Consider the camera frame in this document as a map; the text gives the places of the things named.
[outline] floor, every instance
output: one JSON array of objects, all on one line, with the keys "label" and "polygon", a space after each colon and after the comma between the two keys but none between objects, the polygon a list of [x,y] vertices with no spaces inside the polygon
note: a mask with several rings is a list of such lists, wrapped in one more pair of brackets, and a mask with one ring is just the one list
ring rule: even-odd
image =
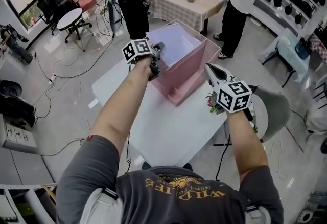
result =
[{"label": "floor", "polygon": [[[214,32],[221,30],[223,13],[224,8],[209,19],[207,35],[209,39],[212,39]],[[51,105],[49,115],[40,118],[33,130],[40,154],[56,154],[70,141],[88,136],[89,127],[101,110],[100,104],[90,105],[95,99],[91,86],[123,58],[121,48],[129,41],[126,28],[122,27],[115,39],[111,40],[110,36],[101,34],[108,34],[101,18],[98,17],[99,29],[94,15],[90,20],[93,24],[91,30],[95,35],[91,36],[87,31],[83,33],[82,42],[85,52],[71,42],[71,39],[68,44],[64,44],[65,33],[58,30],[55,31],[54,36],[50,31],[45,32],[31,49],[37,53],[40,65],[48,77],[51,77],[52,73],[61,77],[74,76],[92,67],[87,73],[73,79],[57,78],[54,88],[47,92],[51,103],[43,94],[49,84],[38,61],[33,60],[27,67],[26,80],[22,85],[22,97],[31,104],[36,102],[36,114],[39,117],[44,117]],[[149,19],[149,23],[150,29],[166,24],[159,19]],[[274,36],[269,31],[264,27],[256,26],[248,18],[235,57],[224,61],[217,60],[217,63],[230,69],[233,74],[238,75],[248,84],[260,85],[268,90],[285,94],[292,109],[303,116],[310,106],[315,74],[309,72],[301,84],[291,79],[284,89],[281,88],[287,78],[286,68],[278,60],[272,60],[265,66],[258,61],[260,52],[273,40]],[[256,112],[260,118],[258,121],[260,132],[265,127],[261,125],[267,124],[267,114],[260,104],[258,107]],[[285,223],[292,223],[305,205],[309,193],[315,188],[326,162],[319,151],[324,136],[312,135],[306,142],[308,134],[301,118],[295,114],[292,114],[288,127],[304,153],[286,128],[264,143],[264,147],[269,155],[271,172],[284,205]],[[224,139],[224,131],[220,129],[192,158],[190,163],[197,174],[204,178],[215,178],[223,148],[213,147],[212,144],[223,142]],[[55,181],[59,180],[79,147],[79,141],[75,141],[59,155],[43,157]],[[130,150],[132,158],[130,170],[140,169],[142,158],[132,147]],[[126,169],[127,162],[123,156],[119,175]],[[239,187],[236,164],[230,148],[225,154],[219,179],[235,189]]]}]

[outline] gray t-shirt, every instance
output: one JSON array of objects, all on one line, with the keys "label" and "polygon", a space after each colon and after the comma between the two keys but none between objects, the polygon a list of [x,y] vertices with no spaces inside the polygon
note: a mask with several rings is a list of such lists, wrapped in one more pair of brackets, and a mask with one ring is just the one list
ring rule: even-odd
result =
[{"label": "gray t-shirt", "polygon": [[283,208],[267,166],[247,174],[240,191],[178,167],[155,167],[117,177],[116,147],[101,136],[88,139],[58,184],[58,223],[79,223],[89,196],[98,188],[117,192],[124,204],[122,223],[239,224],[245,223],[245,211],[251,205],[265,207],[272,223],[283,223]]}]

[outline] wall outlet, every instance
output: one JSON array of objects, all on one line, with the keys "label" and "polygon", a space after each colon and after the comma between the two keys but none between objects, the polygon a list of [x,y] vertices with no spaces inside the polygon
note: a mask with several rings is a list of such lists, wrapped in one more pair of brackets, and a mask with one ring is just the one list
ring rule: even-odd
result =
[{"label": "wall outlet", "polygon": [[49,79],[49,84],[50,85],[55,82],[56,77],[57,77],[57,74],[56,73],[52,74],[52,77]]}]

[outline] white floor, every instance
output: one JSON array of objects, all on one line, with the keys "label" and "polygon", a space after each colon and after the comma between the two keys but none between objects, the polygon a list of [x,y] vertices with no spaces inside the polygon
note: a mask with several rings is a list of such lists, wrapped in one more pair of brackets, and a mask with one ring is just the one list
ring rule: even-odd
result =
[{"label": "white floor", "polygon": [[[214,32],[221,30],[223,13],[224,8],[209,19],[209,39],[212,38]],[[98,21],[100,31],[108,33],[102,19],[98,18]],[[40,154],[55,154],[70,141],[85,138],[88,135],[89,126],[92,126],[101,109],[99,104],[92,108],[89,107],[95,98],[92,94],[91,85],[122,59],[121,48],[129,41],[125,27],[121,29],[120,35],[111,43],[109,36],[104,36],[98,32],[94,16],[91,17],[91,22],[95,36],[92,37],[87,32],[84,33],[83,45],[85,46],[90,40],[88,46],[85,47],[86,52],[82,52],[72,42],[64,44],[65,33],[59,31],[56,31],[54,36],[51,36],[51,33],[47,31],[33,44],[32,50],[37,52],[40,65],[48,77],[53,72],[61,77],[79,74],[89,69],[96,59],[103,54],[89,72],[69,81],[57,78],[55,89],[52,88],[48,91],[52,102],[51,111],[46,118],[39,119],[33,131]],[[165,24],[166,22],[162,20],[150,19],[150,29]],[[272,60],[266,66],[262,66],[258,61],[259,53],[273,40],[274,36],[270,32],[263,27],[256,26],[248,18],[234,58],[225,61],[217,60],[217,63],[230,69],[233,74],[244,79],[248,84],[261,85],[266,89],[285,94],[292,109],[304,115],[311,103],[315,75],[310,71],[302,84],[291,79],[288,85],[282,89],[281,85],[287,78],[286,68],[283,64],[278,60]],[[27,67],[26,80],[22,87],[22,97],[31,104],[49,87],[37,60],[33,60]],[[39,117],[45,116],[49,110],[49,105],[48,98],[43,95],[35,104],[36,114]],[[260,130],[260,123],[262,125],[267,123],[267,116],[264,109],[259,108],[256,112],[261,118],[258,124]],[[264,147],[269,155],[271,172],[284,205],[285,223],[292,223],[304,207],[308,195],[315,188],[326,162],[324,155],[319,150],[324,136],[312,135],[306,142],[306,137],[309,134],[306,132],[301,118],[295,114],[291,115],[288,127],[304,153],[286,128],[283,128],[270,141],[264,143]],[[223,148],[213,147],[212,143],[223,142],[224,138],[223,130],[220,130],[193,157],[190,163],[197,174],[204,178],[215,178]],[[43,157],[56,181],[59,180],[79,147],[79,141],[76,141],[56,156]],[[123,174],[127,169],[125,152],[126,150],[123,151],[119,174]],[[139,154],[133,148],[131,148],[131,158],[131,170],[140,169],[142,162],[139,159]],[[225,154],[219,179],[235,189],[239,187],[237,169],[230,148]]]}]

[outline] pink acrylic box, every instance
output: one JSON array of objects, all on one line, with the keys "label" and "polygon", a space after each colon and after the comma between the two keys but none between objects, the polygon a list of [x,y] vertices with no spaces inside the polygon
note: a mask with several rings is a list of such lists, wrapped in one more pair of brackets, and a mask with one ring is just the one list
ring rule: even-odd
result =
[{"label": "pink acrylic box", "polygon": [[163,75],[151,82],[174,106],[178,106],[205,82],[204,65],[213,62],[221,48],[179,20],[167,25],[174,23],[179,23],[201,42],[197,48],[169,68],[161,60],[159,65]]}]

